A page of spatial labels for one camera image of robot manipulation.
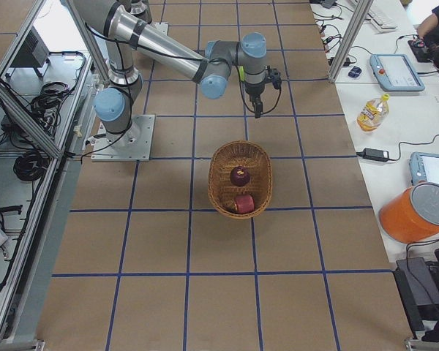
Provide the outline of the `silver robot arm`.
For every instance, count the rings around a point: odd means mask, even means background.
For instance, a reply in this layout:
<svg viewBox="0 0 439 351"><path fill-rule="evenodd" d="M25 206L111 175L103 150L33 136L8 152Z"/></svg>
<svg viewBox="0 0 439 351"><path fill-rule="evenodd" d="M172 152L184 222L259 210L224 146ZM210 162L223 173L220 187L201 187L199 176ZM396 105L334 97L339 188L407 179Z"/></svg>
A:
<svg viewBox="0 0 439 351"><path fill-rule="evenodd" d="M152 23L151 9L149 0L120 0L126 11L136 18L144 20L148 24Z"/></svg>
<svg viewBox="0 0 439 351"><path fill-rule="evenodd" d="M266 38L260 33L253 32L236 42L210 41L202 56L131 14L120 1L75 1L74 5L86 28L94 34L107 43L127 45L176 70L197 83L209 99L219 99L232 68L241 67L244 87L240 92L249 96L252 105L248 110L255 118L266 114L261 100L266 85L282 90L279 71L266 64Z"/></svg>

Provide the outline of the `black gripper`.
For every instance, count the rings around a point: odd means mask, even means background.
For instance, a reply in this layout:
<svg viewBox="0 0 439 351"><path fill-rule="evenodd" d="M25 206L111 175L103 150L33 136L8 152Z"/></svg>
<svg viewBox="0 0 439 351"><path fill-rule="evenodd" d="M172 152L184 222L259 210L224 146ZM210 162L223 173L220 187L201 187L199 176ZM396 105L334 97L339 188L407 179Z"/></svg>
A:
<svg viewBox="0 0 439 351"><path fill-rule="evenodd" d="M281 90L281 73L277 68L265 66L264 70L257 75L244 74L244 87L249 101L252 103L255 118L262 116L260 96L265 91L266 84L272 84L274 89Z"/></svg>

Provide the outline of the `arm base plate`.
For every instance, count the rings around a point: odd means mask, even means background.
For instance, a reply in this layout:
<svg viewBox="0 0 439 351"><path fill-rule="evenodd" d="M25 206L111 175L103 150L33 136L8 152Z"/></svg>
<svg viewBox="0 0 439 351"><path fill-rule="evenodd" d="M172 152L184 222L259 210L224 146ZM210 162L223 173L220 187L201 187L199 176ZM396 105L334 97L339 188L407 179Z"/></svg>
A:
<svg viewBox="0 0 439 351"><path fill-rule="evenodd" d="M151 26L165 35L168 34L169 24L167 22L152 22Z"/></svg>
<svg viewBox="0 0 439 351"><path fill-rule="evenodd" d="M95 162L149 161L154 133L155 115L135 115L131 128L119 139L118 135L108 134L102 122L98 133L90 145L94 147L91 160Z"/></svg>

